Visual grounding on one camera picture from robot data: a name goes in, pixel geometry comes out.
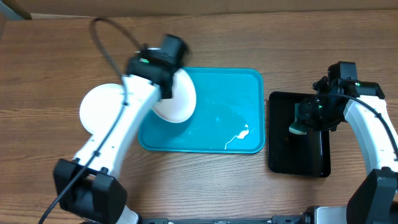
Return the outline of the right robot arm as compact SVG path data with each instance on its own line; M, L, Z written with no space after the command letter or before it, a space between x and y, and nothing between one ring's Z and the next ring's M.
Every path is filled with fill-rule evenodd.
M397 133L376 82L358 80L354 62L337 62L313 84L316 95L295 105L289 131L334 131L347 122L356 136L367 177L341 207L308 209L302 223L397 223Z

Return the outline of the green sponge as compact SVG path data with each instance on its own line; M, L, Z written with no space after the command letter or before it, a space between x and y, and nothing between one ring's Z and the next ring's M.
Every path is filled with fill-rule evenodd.
M295 104L294 111L294 122L289 126L289 132L296 135L305 135L307 134L307 127L298 121L299 115L299 104Z

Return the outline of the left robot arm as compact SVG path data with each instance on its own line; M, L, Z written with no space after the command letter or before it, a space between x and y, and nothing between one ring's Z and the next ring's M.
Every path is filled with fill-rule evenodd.
M97 123L90 139L72 161L60 159L53 170L57 198L50 208L96 223L138 223L126 205L127 192L118 177L141 123L149 111L170 123L186 122L197 94L183 70L187 44L167 34L158 49L143 47L129 60L121 86L101 85L91 91L104 112L94 112Z

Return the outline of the white plate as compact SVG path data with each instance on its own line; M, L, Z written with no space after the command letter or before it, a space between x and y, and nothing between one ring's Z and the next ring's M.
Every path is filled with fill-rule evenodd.
M124 97L121 85L107 83L89 91L80 105L80 121L90 133L109 131L122 106Z
M174 73L172 97L160 100L153 107L154 113L170 123L182 123L193 114L197 103L197 93L189 74L184 69Z

